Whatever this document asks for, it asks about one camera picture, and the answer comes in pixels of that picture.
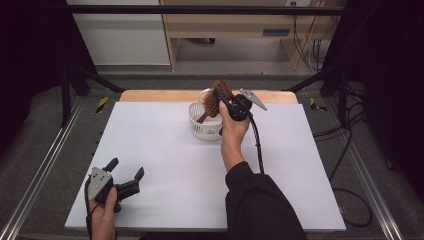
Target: person's arm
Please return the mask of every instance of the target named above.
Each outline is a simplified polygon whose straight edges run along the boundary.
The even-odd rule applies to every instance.
[[[105,206],[100,205],[95,200],[89,201],[91,212],[92,240],[114,240],[115,231],[115,207],[118,193],[112,187],[107,195]]]
[[[249,120],[233,121],[220,103],[223,119],[221,154],[228,171],[225,199],[228,239],[306,240],[291,204],[268,175],[254,174],[241,153]]]

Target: brown object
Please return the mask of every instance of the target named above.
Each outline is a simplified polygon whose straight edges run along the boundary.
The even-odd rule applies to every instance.
[[[205,121],[208,116],[214,118],[218,115],[219,98],[214,93],[215,88],[217,88],[228,101],[233,99],[233,92],[231,91],[231,87],[228,82],[225,80],[215,81],[215,83],[211,86],[210,90],[203,98],[203,107],[205,108],[205,113],[203,113],[203,115],[200,116],[200,118],[197,119],[196,122],[203,123],[203,121]]]

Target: white cabinet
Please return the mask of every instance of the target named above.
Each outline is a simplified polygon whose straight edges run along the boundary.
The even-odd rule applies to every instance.
[[[67,0],[69,5],[159,5],[157,0]],[[74,14],[99,65],[170,65],[162,16]]]

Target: metal bar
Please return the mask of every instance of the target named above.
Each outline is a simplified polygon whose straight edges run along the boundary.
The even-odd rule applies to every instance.
[[[155,5],[50,5],[47,10],[76,14],[230,14],[342,16],[360,9],[344,7],[256,7],[256,6],[155,6]]]
[[[336,122],[336,124],[340,124],[340,122],[338,121],[337,114],[335,113],[335,100],[333,98],[328,97],[324,98],[324,100],[326,102],[326,105],[328,106],[330,113],[333,116],[334,121]],[[342,137],[343,140],[347,143],[348,136],[346,136],[346,134],[343,134]],[[358,179],[361,182],[362,188],[364,189],[365,194],[367,195],[368,200],[370,201],[371,208],[373,209],[374,214],[376,215],[380,223],[381,229],[386,235],[386,238],[389,240],[402,240],[402,234],[400,233],[399,228],[395,220],[393,219],[389,208],[386,205],[386,202],[381,196],[381,193],[378,190],[376,183],[372,179],[371,174],[365,166],[364,161],[362,161],[361,155],[356,149],[356,146],[353,141],[350,142],[349,153],[351,156],[351,162],[358,176]]]
[[[62,127],[59,133],[57,134],[56,139],[54,140],[49,151],[44,157],[40,168],[32,179],[31,184],[26,190],[24,196],[22,197],[9,221],[3,228],[0,235],[0,239],[13,240],[18,235],[19,230],[21,229],[26,217],[28,216],[32,205],[34,204],[41,188],[43,187],[43,184],[47,179],[47,176],[69,135],[69,132],[71,131],[76,119],[78,118],[78,114],[81,111],[81,106],[83,105],[83,103],[84,98],[77,97],[77,101],[75,102],[74,107],[72,109],[73,113],[71,115],[71,118],[69,119],[68,124],[65,127]]]

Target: black curtain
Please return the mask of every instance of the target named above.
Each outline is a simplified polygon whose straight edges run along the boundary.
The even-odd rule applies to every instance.
[[[342,70],[349,81],[364,83],[365,111],[388,162],[424,202],[424,1],[381,0],[372,11],[377,2],[348,2],[367,11],[340,21],[324,67],[340,60],[353,29],[369,15],[347,45]]]
[[[65,0],[3,0],[0,3],[0,153],[19,131],[34,95],[60,85],[67,68],[71,84],[85,86],[74,64],[97,73],[72,14],[48,4]]]

